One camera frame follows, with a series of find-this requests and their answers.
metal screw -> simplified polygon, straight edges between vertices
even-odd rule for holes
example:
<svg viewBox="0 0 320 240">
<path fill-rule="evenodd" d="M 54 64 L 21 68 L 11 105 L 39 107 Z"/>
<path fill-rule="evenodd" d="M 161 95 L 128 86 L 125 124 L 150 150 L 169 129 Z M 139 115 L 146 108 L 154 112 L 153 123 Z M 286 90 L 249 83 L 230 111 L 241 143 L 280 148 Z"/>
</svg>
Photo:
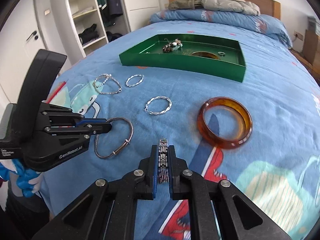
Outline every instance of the metal screw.
<svg viewBox="0 0 320 240">
<path fill-rule="evenodd" d="M 223 187 L 230 187 L 231 182 L 230 182 L 229 180 L 227 180 L 227 179 L 224 179 L 224 180 L 222 180 L 222 181 L 220 182 L 220 184 L 221 184 L 221 186 L 223 186 Z"/>
<path fill-rule="evenodd" d="M 133 174 L 136 175 L 136 176 L 142 176 L 143 175 L 143 170 L 135 170 L 133 172 Z"/>
<path fill-rule="evenodd" d="M 106 184 L 106 181 L 104 180 L 104 179 L 97 179 L 96 180 L 96 185 L 98 186 L 98 187 L 102 187 L 102 186 L 104 186 Z"/>
<path fill-rule="evenodd" d="M 185 175 L 185 176 L 191 176 L 193 174 L 193 172 L 192 172 L 192 170 L 184 170 L 182 172 L 182 174 Z"/>
</svg>

electrical outlet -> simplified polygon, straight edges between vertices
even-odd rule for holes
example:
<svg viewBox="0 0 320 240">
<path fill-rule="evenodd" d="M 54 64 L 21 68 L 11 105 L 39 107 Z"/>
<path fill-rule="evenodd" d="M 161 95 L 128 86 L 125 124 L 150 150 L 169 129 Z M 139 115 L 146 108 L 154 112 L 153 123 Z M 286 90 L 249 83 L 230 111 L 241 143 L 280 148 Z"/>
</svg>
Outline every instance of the electrical outlet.
<svg viewBox="0 0 320 240">
<path fill-rule="evenodd" d="M 303 35 L 301 33 L 294 31 L 294 36 L 303 41 Z"/>
</svg>

door handle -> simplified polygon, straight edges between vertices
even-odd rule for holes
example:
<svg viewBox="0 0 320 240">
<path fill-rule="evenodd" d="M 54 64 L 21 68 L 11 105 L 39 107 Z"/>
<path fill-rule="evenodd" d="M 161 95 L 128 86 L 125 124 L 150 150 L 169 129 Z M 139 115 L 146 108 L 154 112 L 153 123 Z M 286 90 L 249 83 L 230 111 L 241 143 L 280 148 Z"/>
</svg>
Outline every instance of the door handle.
<svg viewBox="0 0 320 240">
<path fill-rule="evenodd" d="M 31 35 L 26 39 L 26 41 L 28 41 L 32 36 L 35 36 L 37 34 L 37 31 L 34 31 L 33 33 L 31 33 Z"/>
</svg>

white wardrobe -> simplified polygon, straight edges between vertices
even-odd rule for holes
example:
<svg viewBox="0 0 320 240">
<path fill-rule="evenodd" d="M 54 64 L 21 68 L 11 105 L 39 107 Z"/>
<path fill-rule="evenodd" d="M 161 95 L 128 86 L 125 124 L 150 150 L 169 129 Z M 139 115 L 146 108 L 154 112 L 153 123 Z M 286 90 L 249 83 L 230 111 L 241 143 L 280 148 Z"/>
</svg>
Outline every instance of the white wardrobe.
<svg viewBox="0 0 320 240">
<path fill-rule="evenodd" d="M 116 18 L 115 25 L 105 28 L 97 0 L 50 0 L 61 43 L 72 65 L 107 44 L 106 32 L 124 35 L 137 30 L 148 24 L 151 14 L 160 10 L 158 0 L 121 0 L 121 5 L 123 15 Z M 82 44 L 78 35 L 92 24 L 97 25 L 99 38 Z"/>
</svg>

beaded silver bracelet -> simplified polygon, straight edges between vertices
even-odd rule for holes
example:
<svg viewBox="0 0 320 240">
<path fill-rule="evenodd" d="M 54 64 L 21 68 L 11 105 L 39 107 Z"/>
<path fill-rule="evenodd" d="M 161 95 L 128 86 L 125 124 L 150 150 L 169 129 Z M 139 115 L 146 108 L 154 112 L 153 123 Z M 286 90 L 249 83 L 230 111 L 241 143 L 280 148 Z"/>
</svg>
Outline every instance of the beaded silver bracelet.
<svg viewBox="0 0 320 240">
<path fill-rule="evenodd" d="M 159 99 L 159 98 L 162 98 L 162 99 L 166 99 L 168 100 L 169 102 L 169 106 L 167 107 L 167 109 L 161 111 L 161 112 L 151 112 L 151 111 L 148 111 L 148 106 L 150 105 L 150 103 L 153 101 L 153 100 L 156 100 L 156 99 Z M 159 97 L 155 97 L 155 98 L 151 98 L 148 103 L 146 104 L 146 108 L 144 109 L 145 112 L 149 112 L 149 114 L 153 114 L 153 115 L 159 115 L 159 114 L 164 114 L 165 112 L 169 111 L 170 108 L 172 106 L 172 102 L 170 100 L 170 98 L 167 98 L 165 96 L 159 96 Z"/>
<path fill-rule="evenodd" d="M 96 82 L 97 82 L 99 79 L 101 79 L 101 78 L 105 78 L 105 80 L 104 80 L 100 85 L 97 86 L 97 85 L 96 85 Z M 112 79 L 115 83 L 117 83 L 117 85 L 119 86 L 118 91 L 115 91 L 115 92 L 102 92 L 102 91 L 99 91 L 98 88 L 101 87 L 102 85 L 104 85 L 104 84 L 109 80 L 109 78 Z M 99 76 L 94 80 L 94 82 L 93 82 L 92 85 L 93 85 L 94 89 L 95 89 L 99 94 L 102 94 L 102 95 L 114 95 L 114 94 L 118 94 L 118 93 L 120 93 L 120 92 L 122 91 L 122 86 L 119 84 L 119 82 L 118 82 L 115 78 L 112 77 L 111 74 L 101 74 L 101 75 L 99 75 Z"/>
</svg>

